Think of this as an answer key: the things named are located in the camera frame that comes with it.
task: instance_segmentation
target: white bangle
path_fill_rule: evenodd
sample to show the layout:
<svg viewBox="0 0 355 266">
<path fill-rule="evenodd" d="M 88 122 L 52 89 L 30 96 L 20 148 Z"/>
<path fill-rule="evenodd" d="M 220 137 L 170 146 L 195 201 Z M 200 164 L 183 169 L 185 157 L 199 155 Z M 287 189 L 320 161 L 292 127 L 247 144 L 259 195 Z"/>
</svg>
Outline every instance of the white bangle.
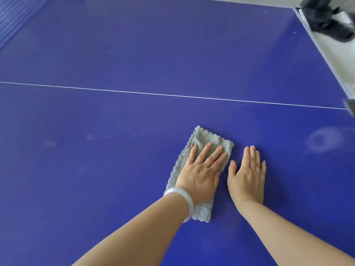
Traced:
<svg viewBox="0 0 355 266">
<path fill-rule="evenodd" d="M 163 197 L 170 192 L 177 192 L 177 193 L 181 194 L 185 198 L 185 200 L 187 201 L 187 204 L 189 205 L 189 215 L 185 218 L 184 223 L 188 222 L 191 219 L 193 213 L 195 213 L 195 207 L 193 205 L 193 201 L 191 199 L 191 196 L 183 189 L 174 187 L 174 188 L 170 188 L 170 189 L 166 190 L 164 192 Z"/>
</svg>

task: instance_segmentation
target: person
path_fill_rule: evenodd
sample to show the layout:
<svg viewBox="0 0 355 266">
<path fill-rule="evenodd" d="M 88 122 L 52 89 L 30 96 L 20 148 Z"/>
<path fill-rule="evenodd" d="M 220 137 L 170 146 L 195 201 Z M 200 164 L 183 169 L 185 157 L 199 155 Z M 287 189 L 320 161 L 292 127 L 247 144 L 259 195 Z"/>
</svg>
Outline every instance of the person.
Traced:
<svg viewBox="0 0 355 266">
<path fill-rule="evenodd" d="M 176 187 L 186 191 L 194 205 L 215 194 L 218 169 L 227 158 L 219 146 L 207 159 L 208 143 L 195 160 L 194 145 Z M 238 171 L 230 162 L 228 190 L 237 210 L 248 221 L 278 266 L 354 266 L 355 259 L 297 227 L 263 205 L 266 162 L 260 162 L 255 146 L 246 147 Z M 170 192 L 106 237 L 74 266 L 160 265 L 184 219 L 189 203 L 178 192 Z"/>
</svg>

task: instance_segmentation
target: hand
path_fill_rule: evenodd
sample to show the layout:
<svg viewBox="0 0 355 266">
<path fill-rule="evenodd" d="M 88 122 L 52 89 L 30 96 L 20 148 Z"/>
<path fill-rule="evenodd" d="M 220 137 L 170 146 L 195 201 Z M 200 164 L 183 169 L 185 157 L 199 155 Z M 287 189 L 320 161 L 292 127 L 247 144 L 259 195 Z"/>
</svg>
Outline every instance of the hand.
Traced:
<svg viewBox="0 0 355 266">
<path fill-rule="evenodd" d="M 246 201 L 264 202 L 266 162 L 260 165 L 260 153 L 255 146 L 244 148 L 242 165 L 235 174 L 237 165 L 230 161 L 228 168 L 228 190 L 238 211 Z"/>
<path fill-rule="evenodd" d="M 219 146 L 206 160 L 206 155 L 211 143 L 207 143 L 195 161 L 197 145 L 195 144 L 190 152 L 184 168 L 176 181 L 176 187 L 185 190 L 192 198 L 194 205 L 202 204 L 211 199 L 219 182 L 220 172 L 218 171 L 228 154 Z"/>
</svg>

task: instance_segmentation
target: black object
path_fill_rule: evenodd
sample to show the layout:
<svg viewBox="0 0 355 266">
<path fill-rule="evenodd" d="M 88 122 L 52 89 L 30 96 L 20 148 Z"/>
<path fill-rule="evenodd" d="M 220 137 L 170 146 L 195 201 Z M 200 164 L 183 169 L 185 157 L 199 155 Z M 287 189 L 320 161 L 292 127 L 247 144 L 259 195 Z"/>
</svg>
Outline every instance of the black object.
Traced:
<svg viewBox="0 0 355 266">
<path fill-rule="evenodd" d="M 340 8 L 334 10 L 329 6 L 331 0 L 303 0 L 302 12 L 312 31 L 325 34 L 339 42 L 349 42 L 355 38 L 352 29 L 332 19 L 332 15 L 339 13 Z"/>
<path fill-rule="evenodd" d="M 355 117 L 355 99 L 347 99 L 344 101 L 345 106 L 349 109 L 350 114 Z"/>
</svg>

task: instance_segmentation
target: gray cloth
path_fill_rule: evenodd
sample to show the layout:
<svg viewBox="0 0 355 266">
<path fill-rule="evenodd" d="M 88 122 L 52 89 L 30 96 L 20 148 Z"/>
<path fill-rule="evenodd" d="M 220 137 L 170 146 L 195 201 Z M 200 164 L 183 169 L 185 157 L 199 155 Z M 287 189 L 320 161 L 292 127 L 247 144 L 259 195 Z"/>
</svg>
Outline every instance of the gray cloth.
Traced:
<svg viewBox="0 0 355 266">
<path fill-rule="evenodd" d="M 173 171 L 170 174 L 170 178 L 168 180 L 168 184 L 166 185 L 166 189 L 172 188 L 176 184 L 177 177 L 179 176 L 181 170 L 183 169 L 186 160 L 190 154 L 191 148 L 194 144 L 198 145 L 198 150 L 196 153 L 196 157 L 200 154 L 202 149 L 205 147 L 207 143 L 212 143 L 213 146 L 209 150 L 207 157 L 209 157 L 218 146 L 223 146 L 224 151 L 228 153 L 227 159 L 224 161 L 222 164 L 221 168 L 219 169 L 220 172 L 224 170 L 224 167 L 227 165 L 230 154 L 232 152 L 232 148 L 234 147 L 233 142 L 226 140 L 214 133 L 211 133 L 200 126 L 197 126 L 195 128 L 195 131 L 191 135 L 191 138 L 189 142 L 187 143 L 187 146 L 185 149 L 181 152 L 179 159 L 176 161 L 176 164 L 173 168 Z M 213 200 L 212 198 L 210 201 L 202 204 L 202 205 L 195 205 L 195 213 L 192 216 L 194 220 L 200 220 L 200 221 L 205 221 L 209 222 L 211 220 L 211 212 L 212 212 L 212 207 L 213 207 Z"/>
</svg>

